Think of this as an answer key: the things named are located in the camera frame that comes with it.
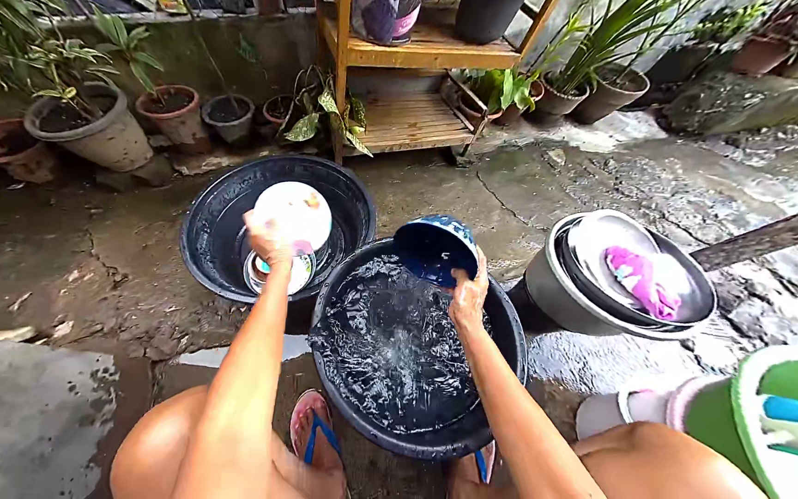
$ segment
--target fingers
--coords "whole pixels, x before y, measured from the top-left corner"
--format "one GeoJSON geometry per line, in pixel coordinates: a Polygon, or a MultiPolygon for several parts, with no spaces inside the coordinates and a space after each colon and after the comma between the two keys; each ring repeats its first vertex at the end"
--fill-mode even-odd
{"type": "Polygon", "coordinates": [[[482,248],[476,245],[476,253],[479,256],[479,270],[476,272],[476,279],[474,282],[480,286],[488,286],[489,283],[489,262],[485,258],[485,253],[482,248]]]}
{"type": "Polygon", "coordinates": [[[455,280],[460,284],[461,282],[467,282],[470,280],[470,275],[466,273],[466,270],[462,268],[453,268],[451,269],[451,277],[454,277],[455,280]]]}

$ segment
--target foot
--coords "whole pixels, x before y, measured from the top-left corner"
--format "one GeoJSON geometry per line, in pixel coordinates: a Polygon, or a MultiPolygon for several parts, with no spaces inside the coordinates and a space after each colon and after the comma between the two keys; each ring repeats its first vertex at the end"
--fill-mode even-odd
{"type": "MultiPolygon", "coordinates": [[[[294,437],[296,441],[292,442],[294,448],[298,450],[299,457],[303,459],[303,453],[307,449],[307,442],[309,441],[310,429],[313,427],[313,411],[323,423],[332,428],[332,420],[328,416],[328,408],[323,399],[318,399],[312,403],[312,408],[304,411],[300,417],[297,418],[296,426],[294,427],[294,437]]],[[[321,428],[316,428],[316,443],[313,448],[313,460],[310,466],[316,470],[335,470],[343,468],[340,461],[340,456],[337,450],[332,447],[328,442],[325,434],[322,433],[321,428]]]]}

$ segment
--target wooden pole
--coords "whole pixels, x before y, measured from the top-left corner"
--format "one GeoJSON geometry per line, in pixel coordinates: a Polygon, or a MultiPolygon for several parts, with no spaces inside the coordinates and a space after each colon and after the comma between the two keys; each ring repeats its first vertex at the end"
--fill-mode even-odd
{"type": "Polygon", "coordinates": [[[792,215],[713,246],[698,249],[692,253],[692,257],[709,272],[797,244],[798,215],[792,215]]]}

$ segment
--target pink flip-flop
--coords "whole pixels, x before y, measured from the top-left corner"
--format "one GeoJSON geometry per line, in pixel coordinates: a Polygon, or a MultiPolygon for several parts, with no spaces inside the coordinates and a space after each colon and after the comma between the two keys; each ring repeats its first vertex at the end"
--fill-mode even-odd
{"type": "Polygon", "coordinates": [[[315,388],[310,388],[304,393],[301,393],[301,396],[298,397],[297,402],[294,404],[294,410],[291,413],[291,422],[288,425],[288,431],[291,435],[291,446],[294,449],[294,455],[297,457],[302,457],[306,464],[310,464],[313,461],[313,449],[316,448],[316,429],[322,429],[322,434],[326,437],[326,440],[328,440],[328,443],[334,448],[334,450],[337,451],[338,456],[340,456],[340,445],[338,444],[338,438],[334,435],[331,425],[331,410],[328,409],[328,403],[322,394],[319,393],[319,391],[317,391],[315,388]],[[317,414],[316,410],[313,409],[313,406],[319,401],[326,406],[326,414],[317,414]],[[306,413],[308,410],[313,411],[313,426],[310,428],[307,447],[303,451],[303,456],[301,456],[301,454],[298,452],[297,433],[294,429],[297,428],[299,424],[301,414],[306,413]]]}

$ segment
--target purple bag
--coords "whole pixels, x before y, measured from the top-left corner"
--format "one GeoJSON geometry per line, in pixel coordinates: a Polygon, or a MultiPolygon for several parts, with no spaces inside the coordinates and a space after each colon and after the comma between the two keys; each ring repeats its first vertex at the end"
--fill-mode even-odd
{"type": "Polygon", "coordinates": [[[411,27],[421,0],[353,0],[350,24],[364,40],[378,45],[402,45],[411,40],[411,27]]]}

